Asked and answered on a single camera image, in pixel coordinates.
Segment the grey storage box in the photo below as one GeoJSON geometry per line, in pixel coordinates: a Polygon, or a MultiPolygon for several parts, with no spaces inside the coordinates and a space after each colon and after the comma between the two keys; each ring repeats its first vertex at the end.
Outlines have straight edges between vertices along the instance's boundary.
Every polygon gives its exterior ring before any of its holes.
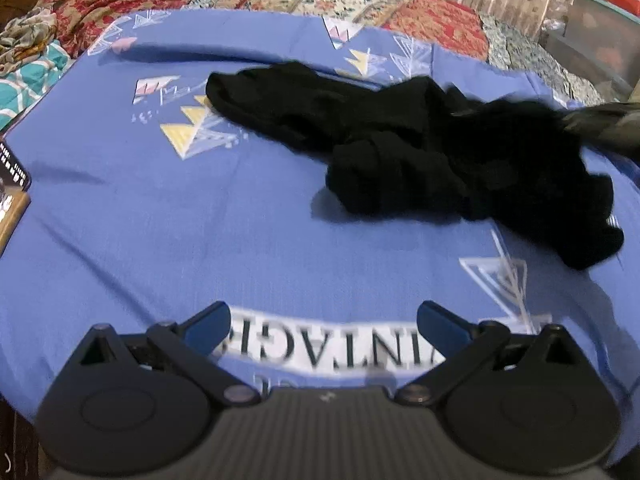
{"type": "Polygon", "coordinates": [[[608,100],[625,101],[639,82],[639,17],[608,0],[573,0],[540,36],[569,72],[608,100]]]}

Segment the teal white patterned pillow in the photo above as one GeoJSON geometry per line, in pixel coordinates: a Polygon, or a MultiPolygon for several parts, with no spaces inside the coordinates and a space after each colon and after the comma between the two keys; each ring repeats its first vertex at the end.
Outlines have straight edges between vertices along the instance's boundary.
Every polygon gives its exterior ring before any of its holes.
{"type": "Polygon", "coordinates": [[[72,58],[54,40],[35,61],[1,77],[1,129],[33,107],[73,65],[72,58]]]}

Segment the blue patterned bedsheet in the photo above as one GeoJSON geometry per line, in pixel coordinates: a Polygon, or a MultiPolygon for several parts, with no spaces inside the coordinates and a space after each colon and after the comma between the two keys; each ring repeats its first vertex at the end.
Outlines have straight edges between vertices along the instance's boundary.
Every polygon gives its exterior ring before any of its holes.
{"type": "Polygon", "coordinates": [[[346,214],[326,167],[207,107],[213,72],[296,60],[371,88],[416,75],[481,100],[564,100],[399,32],[250,11],[119,18],[11,130],[32,185],[1,258],[1,393],[33,418],[86,331],[140,333],[214,301],[231,310],[215,351],[261,392],[397,388],[437,365],[416,329],[427,299],[470,321],[528,332],[563,324],[620,402],[615,449],[639,442],[639,191],[584,151],[615,188],[625,243],[578,273],[490,221],[346,214]]]}

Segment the crumpled floral cloth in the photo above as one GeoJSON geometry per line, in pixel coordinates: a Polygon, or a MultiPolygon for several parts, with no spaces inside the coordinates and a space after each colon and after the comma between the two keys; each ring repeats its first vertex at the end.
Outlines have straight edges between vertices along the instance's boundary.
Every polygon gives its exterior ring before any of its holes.
{"type": "Polygon", "coordinates": [[[14,18],[1,32],[1,76],[32,62],[54,39],[58,20],[46,8],[33,8],[14,18]]]}

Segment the black pant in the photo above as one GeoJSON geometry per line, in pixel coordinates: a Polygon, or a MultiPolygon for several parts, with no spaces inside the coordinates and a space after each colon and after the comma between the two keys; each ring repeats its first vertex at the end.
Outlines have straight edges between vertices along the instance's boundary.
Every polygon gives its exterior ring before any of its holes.
{"type": "Polygon", "coordinates": [[[582,139],[536,100],[480,102],[417,76],[370,89],[297,63],[213,73],[217,113],[326,161],[351,214],[491,219],[582,271],[622,248],[608,221],[612,179],[582,161],[582,139]]]}

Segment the photo card booklet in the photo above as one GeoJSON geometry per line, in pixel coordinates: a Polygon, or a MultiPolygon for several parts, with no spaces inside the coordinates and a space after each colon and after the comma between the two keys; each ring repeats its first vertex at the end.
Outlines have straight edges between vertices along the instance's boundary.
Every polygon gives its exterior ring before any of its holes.
{"type": "Polygon", "coordinates": [[[9,145],[1,140],[0,255],[3,255],[18,222],[30,204],[27,193],[32,178],[9,145]]]}

